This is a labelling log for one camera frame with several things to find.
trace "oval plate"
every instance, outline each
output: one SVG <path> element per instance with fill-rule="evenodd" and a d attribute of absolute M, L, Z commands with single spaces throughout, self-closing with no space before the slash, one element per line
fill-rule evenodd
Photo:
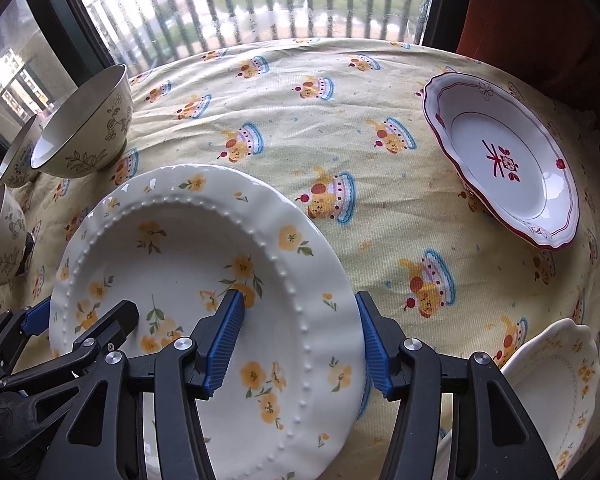
<path fill-rule="evenodd" d="M 329 243 L 271 186 L 229 168 L 183 164 L 114 190 L 67 245 L 49 340 L 55 353 L 68 353 L 128 299 L 140 321 L 122 350 L 158 351 L 189 335 L 230 287 L 245 296 L 244 323 L 223 386 L 198 402 L 216 476 L 315 479 L 358 415 L 362 327 Z M 147 467 L 158 474 L 148 397 Z"/>
<path fill-rule="evenodd" d="M 502 374 L 536 426 L 555 470 L 562 477 L 596 407 L 600 382 L 598 348 L 586 325 L 561 319 L 524 343 Z M 438 446 L 435 480 L 446 480 L 451 432 Z"/>
<path fill-rule="evenodd" d="M 566 159 L 520 101 L 475 76 L 424 87 L 424 115 L 460 177 L 507 228 L 540 248 L 573 240 L 578 193 Z"/>

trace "tablecloth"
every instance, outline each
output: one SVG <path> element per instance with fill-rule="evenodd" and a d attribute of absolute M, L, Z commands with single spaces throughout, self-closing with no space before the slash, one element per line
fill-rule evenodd
<path fill-rule="evenodd" d="M 555 137 L 580 200 L 570 245 L 534 248 L 464 190 L 421 110 L 424 84 L 448 71 L 511 92 Z M 116 186 L 159 166 L 200 162 L 245 171 L 295 200 L 334 247 L 353 289 L 369 290 L 383 315 L 438 352 L 484 350 L 503 363 L 525 338 L 563 317 L 588 324 L 600 352 L 600 134 L 586 116 L 476 60 L 379 40 L 235 46 L 131 84 L 128 150 L 109 171 L 78 180 L 42 174 L 13 191 L 37 244 L 28 273 L 0 288 L 0 312 L 51 294 L 67 242 Z M 336 209 L 329 190 L 337 174 L 355 193 Z M 424 270 L 433 261 L 446 273 L 437 286 Z M 431 301 L 437 293 L 440 301 Z M 32 338 L 18 368 L 57 353 L 46 334 Z M 373 390 L 323 478 L 376 478 L 396 411 Z M 587 416 L 579 453 L 600 434 L 600 387 Z M 445 399 L 441 436 L 450 425 Z"/>

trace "railing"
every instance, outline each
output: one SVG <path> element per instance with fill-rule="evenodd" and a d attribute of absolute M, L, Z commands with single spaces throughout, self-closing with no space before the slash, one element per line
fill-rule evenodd
<path fill-rule="evenodd" d="M 277 38 L 417 43 L 430 0 L 95 0 L 87 5 L 132 74 L 209 49 Z"/>

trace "silver bolt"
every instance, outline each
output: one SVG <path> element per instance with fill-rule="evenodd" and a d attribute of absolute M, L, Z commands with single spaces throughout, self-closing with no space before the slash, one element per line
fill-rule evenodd
<path fill-rule="evenodd" d="M 422 348 L 422 341 L 414 337 L 408 337 L 402 344 L 407 350 L 411 351 L 420 350 Z"/>
<path fill-rule="evenodd" d="M 176 342 L 173 345 L 176 347 L 176 350 L 186 350 L 188 348 L 191 348 L 191 345 L 193 345 L 193 341 L 188 337 L 181 337 L 179 339 L 176 339 Z"/>
<path fill-rule="evenodd" d="M 491 362 L 491 358 L 484 352 L 476 352 L 474 359 L 479 365 L 488 365 Z"/>
<path fill-rule="evenodd" d="M 120 362 L 120 359 L 122 359 L 122 354 L 120 352 L 109 352 L 107 354 L 107 356 L 104 358 L 104 361 L 108 364 L 108 365 L 114 365 L 116 363 Z"/>

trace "tableware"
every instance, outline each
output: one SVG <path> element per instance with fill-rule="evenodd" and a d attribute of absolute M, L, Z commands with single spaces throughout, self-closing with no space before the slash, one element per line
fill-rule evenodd
<path fill-rule="evenodd" d="M 106 168 L 125 149 L 132 112 L 126 66 L 104 69 L 51 117 L 33 149 L 31 167 L 61 178 Z"/>
<path fill-rule="evenodd" d="M 502 373 L 563 476 L 596 407 L 600 364 L 589 327 L 569 318 L 556 321 L 523 344 Z M 438 445 L 435 480 L 446 480 L 450 453 L 451 432 Z"/>
<path fill-rule="evenodd" d="M 122 347 L 188 335 L 228 288 L 246 314 L 227 374 L 199 402 L 217 478 L 315 479 L 337 455 L 365 387 L 360 314 L 328 242 L 290 200 L 246 174 L 183 164 L 135 176 L 67 245 L 51 299 L 54 354 L 125 298 L 140 324 Z M 144 402 L 157 474 L 153 403 Z"/>
<path fill-rule="evenodd" d="M 442 151 L 500 222 L 540 248 L 573 240 L 580 215 L 573 176 L 525 105 L 484 79 L 445 73 L 424 87 L 422 108 Z"/>
<path fill-rule="evenodd" d="M 25 271 L 33 245 L 22 208 L 9 190 L 0 186 L 0 286 Z"/>
<path fill-rule="evenodd" d="M 0 184 L 9 187 L 24 186 L 39 173 L 31 168 L 33 147 L 42 133 L 37 115 L 20 129 L 0 165 Z"/>

